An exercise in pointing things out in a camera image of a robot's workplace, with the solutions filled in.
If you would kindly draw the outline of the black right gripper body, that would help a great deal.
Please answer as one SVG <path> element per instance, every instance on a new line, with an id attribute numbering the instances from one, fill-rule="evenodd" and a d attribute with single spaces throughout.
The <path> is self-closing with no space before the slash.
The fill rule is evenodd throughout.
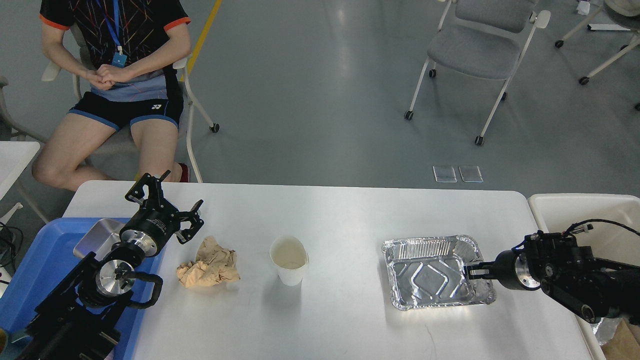
<path id="1" fill-rule="evenodd" d="M 493 277 L 506 289 L 536 291 L 541 283 L 530 273 L 524 253 L 501 251 L 493 262 Z"/>

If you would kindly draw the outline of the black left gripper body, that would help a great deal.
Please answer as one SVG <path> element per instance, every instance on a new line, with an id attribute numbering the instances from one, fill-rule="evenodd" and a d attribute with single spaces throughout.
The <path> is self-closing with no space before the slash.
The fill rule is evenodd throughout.
<path id="1" fill-rule="evenodd" d="M 138 246 L 146 257 L 153 257 L 158 255 L 180 227 L 176 216 L 158 210 L 144 210 L 132 216 L 122 227 L 119 239 Z"/>

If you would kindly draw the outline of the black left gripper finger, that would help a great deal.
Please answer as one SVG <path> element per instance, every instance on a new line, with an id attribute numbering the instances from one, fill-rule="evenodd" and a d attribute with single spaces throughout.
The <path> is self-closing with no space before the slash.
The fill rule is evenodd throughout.
<path id="1" fill-rule="evenodd" d="M 199 209 L 203 205 L 204 200 L 200 199 L 194 203 L 191 210 L 178 211 L 174 214 L 174 219 L 178 223 L 178 230 L 174 233 L 178 242 L 183 245 L 187 244 L 204 225 L 203 219 L 199 215 Z M 181 228 L 182 223 L 190 223 L 189 228 Z"/>
<path id="2" fill-rule="evenodd" d="M 160 177 L 155 177 L 150 173 L 144 173 L 130 190 L 125 194 L 125 199 L 129 202 L 137 203 L 139 209 L 135 212 L 140 215 L 146 211 L 156 211 L 162 214 L 173 214 L 173 205 L 167 201 L 163 195 L 162 182 L 170 174 L 170 170 L 165 171 Z"/>

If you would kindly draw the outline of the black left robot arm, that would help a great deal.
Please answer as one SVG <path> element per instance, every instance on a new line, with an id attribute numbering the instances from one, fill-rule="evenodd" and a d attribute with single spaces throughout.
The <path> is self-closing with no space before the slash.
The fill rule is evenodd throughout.
<path id="1" fill-rule="evenodd" d="M 139 209 L 102 259 L 89 251 L 35 307 L 23 333 L 30 343 L 17 360 L 104 360 L 121 340 L 116 325 L 127 308 L 144 310 L 160 298 L 163 279 L 139 271 L 172 236 L 188 243 L 204 225 L 203 200 L 178 210 L 163 194 L 160 177 L 146 173 L 125 194 Z"/>

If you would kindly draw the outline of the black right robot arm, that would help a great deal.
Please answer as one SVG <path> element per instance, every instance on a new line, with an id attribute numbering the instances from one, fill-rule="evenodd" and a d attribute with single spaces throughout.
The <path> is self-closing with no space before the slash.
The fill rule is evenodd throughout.
<path id="1" fill-rule="evenodd" d="M 493 261 L 464 267 L 467 280 L 496 280 L 506 289 L 541 290 L 590 324 L 602 318 L 640 321 L 640 269 L 636 265 L 595 257 L 578 245 L 576 234 L 594 221 L 573 223 L 562 232 L 538 230 Z"/>

